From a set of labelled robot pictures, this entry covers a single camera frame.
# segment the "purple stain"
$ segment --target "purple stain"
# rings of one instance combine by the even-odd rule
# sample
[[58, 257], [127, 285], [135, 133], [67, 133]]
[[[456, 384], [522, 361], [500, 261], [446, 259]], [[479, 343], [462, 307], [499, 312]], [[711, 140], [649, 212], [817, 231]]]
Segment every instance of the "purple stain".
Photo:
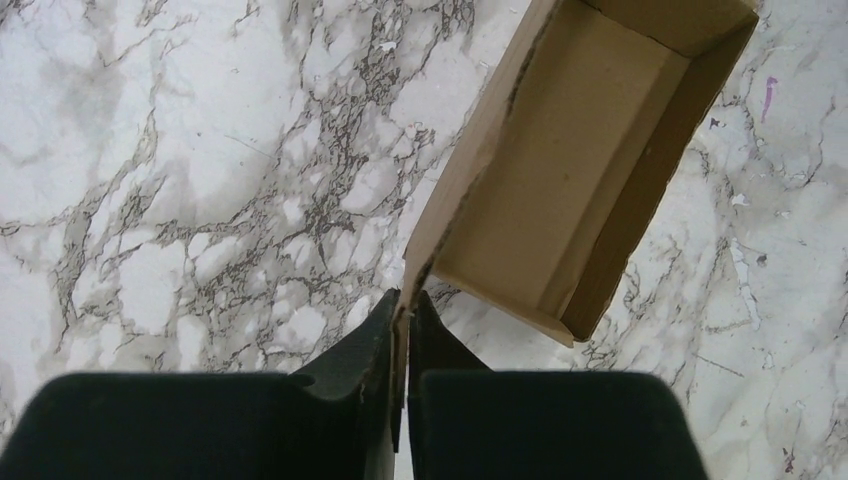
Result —
[[786, 449], [784, 448], [783, 456], [786, 457], [784, 459], [784, 461], [786, 462], [786, 468], [783, 470], [783, 473], [793, 473], [793, 471], [795, 470], [795, 465], [793, 465], [792, 462], [795, 461], [795, 449], [793, 448], [792, 451], [786, 451]]
[[769, 77], [766, 79], [766, 103], [763, 105], [763, 114], [760, 116], [760, 123], [765, 123], [768, 107], [771, 106], [771, 96], [774, 94], [774, 86], [777, 85], [777, 79]]

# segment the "marble floor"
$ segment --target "marble floor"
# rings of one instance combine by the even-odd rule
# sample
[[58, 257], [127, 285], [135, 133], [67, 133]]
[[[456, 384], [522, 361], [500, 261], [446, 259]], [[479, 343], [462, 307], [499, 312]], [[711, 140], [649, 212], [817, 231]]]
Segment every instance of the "marble floor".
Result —
[[[0, 444], [63, 372], [361, 322], [527, 3], [0, 0]], [[759, 13], [590, 343], [431, 292], [495, 368], [659, 375], [714, 479], [846, 479], [848, 3]]]

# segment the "cardboard box flap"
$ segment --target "cardboard box flap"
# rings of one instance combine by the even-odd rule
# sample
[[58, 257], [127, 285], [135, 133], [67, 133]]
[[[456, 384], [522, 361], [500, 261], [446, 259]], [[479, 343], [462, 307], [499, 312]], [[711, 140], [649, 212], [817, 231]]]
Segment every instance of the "cardboard box flap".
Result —
[[448, 162], [442, 173], [443, 181], [440, 180], [439, 193], [428, 201], [407, 244], [403, 289], [392, 320], [392, 356], [395, 366], [392, 373], [395, 380], [393, 402], [396, 414], [400, 408], [396, 402], [402, 403], [403, 399], [407, 316], [410, 314], [410, 308], [430, 274], [435, 257], [441, 250], [462, 203], [468, 192], [473, 190], [472, 184], [491, 161], [497, 149], [501, 128], [509, 110], [508, 100], [532, 58], [531, 51], [544, 31], [556, 4], [556, 0], [535, 0], [527, 8], [515, 36], [454, 148], [451, 158], [464, 160]]

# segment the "open cardboard box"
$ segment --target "open cardboard box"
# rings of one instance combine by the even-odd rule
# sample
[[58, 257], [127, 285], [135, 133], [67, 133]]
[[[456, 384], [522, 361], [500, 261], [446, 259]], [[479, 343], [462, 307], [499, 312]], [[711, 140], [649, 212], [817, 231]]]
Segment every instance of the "open cardboard box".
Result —
[[430, 273], [589, 339], [756, 24], [749, 0], [533, 0], [407, 246], [398, 368]]

